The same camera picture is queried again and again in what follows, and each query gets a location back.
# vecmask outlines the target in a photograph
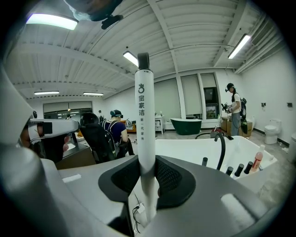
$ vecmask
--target floor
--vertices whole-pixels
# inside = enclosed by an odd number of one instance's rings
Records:
[[[156,133],[157,139],[194,139],[196,135],[182,136],[175,131],[166,131],[163,135]],[[209,135],[203,135],[199,138],[209,138]],[[129,138],[132,142],[134,153],[137,154],[137,145],[134,143],[136,134],[130,133]],[[265,135],[257,131],[253,131],[249,140],[257,145],[264,144]],[[265,182],[261,191],[257,194],[265,204],[271,208],[277,204],[282,203],[296,178],[296,168],[286,159],[287,153],[282,149],[285,146],[279,144],[265,145],[265,150],[274,155],[278,162],[275,165],[274,172],[270,178]]]

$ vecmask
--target black cap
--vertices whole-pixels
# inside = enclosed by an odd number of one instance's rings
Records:
[[[234,87],[234,84],[233,83],[228,83],[227,90],[229,90],[231,87]]]
[[[112,117],[121,117],[121,118],[123,118],[123,115],[121,114],[121,112],[119,111],[119,110],[112,110],[112,111],[110,111],[110,115],[112,116]]]

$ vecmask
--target fluorescent light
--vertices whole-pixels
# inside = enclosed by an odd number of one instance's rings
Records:
[[[34,92],[35,95],[40,95],[40,94],[59,94],[58,91],[39,91],[39,92]]]
[[[92,92],[84,92],[83,94],[87,94],[87,95],[101,95],[103,96],[103,93],[92,93]]]
[[[229,54],[228,58],[233,59],[234,56],[241,50],[242,47],[244,47],[244,45],[248,42],[248,40],[250,38],[251,38],[251,36],[244,34],[243,37],[240,39],[239,43],[232,50],[232,52]]]
[[[123,54],[123,56],[124,56],[126,59],[130,60],[130,61],[131,61],[133,64],[135,64],[137,67],[139,67],[138,59],[137,59],[135,56],[133,56],[129,51],[126,51],[126,52]]]
[[[30,18],[27,20],[27,24],[53,25],[63,27],[69,30],[74,30],[77,26],[77,21],[54,15],[32,14]]]

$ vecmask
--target cardboard box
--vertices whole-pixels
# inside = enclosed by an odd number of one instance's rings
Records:
[[[227,131],[227,117],[222,117],[221,129]]]
[[[227,121],[227,134],[231,136],[231,125],[232,125],[232,121]],[[241,131],[241,128],[239,128],[239,135],[242,137],[249,137],[252,134],[252,125],[253,123],[251,122],[247,122],[248,125],[248,133],[245,134]]]

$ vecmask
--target ceiling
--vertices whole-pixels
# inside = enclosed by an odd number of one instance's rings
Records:
[[[43,1],[32,12],[73,18],[62,0]],[[244,0],[123,0],[116,14],[124,19],[107,30],[86,20],[73,31],[25,25],[5,60],[10,80],[26,99],[40,90],[108,98],[134,84],[137,67],[123,57],[127,50],[148,52],[159,78],[204,68],[241,72],[283,47],[271,20]],[[229,60],[245,33],[252,40]]]

